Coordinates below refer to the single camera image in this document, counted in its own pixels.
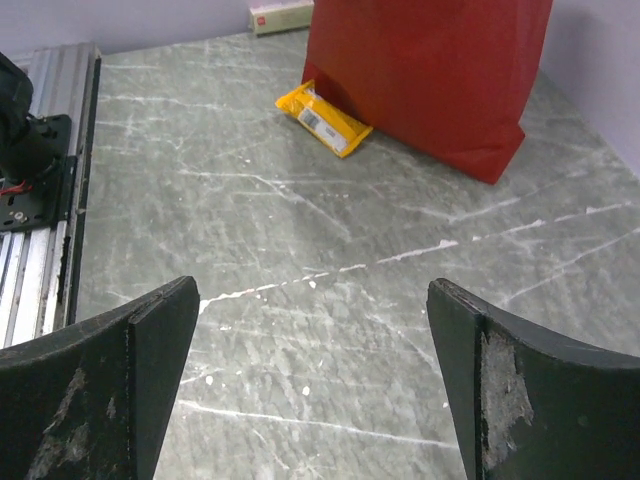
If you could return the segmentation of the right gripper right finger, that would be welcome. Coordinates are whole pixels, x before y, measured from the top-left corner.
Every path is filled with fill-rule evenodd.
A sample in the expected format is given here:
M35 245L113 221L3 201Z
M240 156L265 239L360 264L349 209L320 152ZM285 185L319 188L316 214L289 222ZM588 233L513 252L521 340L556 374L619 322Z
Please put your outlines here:
M469 479L636 479L639 359L439 278L427 314Z

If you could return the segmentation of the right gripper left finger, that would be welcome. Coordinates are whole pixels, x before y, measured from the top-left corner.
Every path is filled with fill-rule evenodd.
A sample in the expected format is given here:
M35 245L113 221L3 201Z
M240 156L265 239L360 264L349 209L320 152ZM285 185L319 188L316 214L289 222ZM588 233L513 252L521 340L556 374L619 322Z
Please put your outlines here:
M199 301L183 276L2 349L2 478L153 478Z

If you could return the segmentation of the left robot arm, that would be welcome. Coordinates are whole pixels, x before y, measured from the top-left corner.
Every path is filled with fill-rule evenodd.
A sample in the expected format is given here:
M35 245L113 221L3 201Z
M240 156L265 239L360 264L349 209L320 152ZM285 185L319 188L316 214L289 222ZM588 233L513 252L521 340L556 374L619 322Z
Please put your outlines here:
M28 75L1 54L1 173L14 184L43 180L61 159L37 130L44 121L30 114L33 93Z

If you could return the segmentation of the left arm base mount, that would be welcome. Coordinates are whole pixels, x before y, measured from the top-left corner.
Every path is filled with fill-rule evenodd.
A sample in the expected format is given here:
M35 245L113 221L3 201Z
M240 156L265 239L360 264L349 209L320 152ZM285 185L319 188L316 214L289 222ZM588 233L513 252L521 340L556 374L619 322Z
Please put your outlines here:
M31 118L1 154L1 231L53 228L69 216L77 158L67 115Z

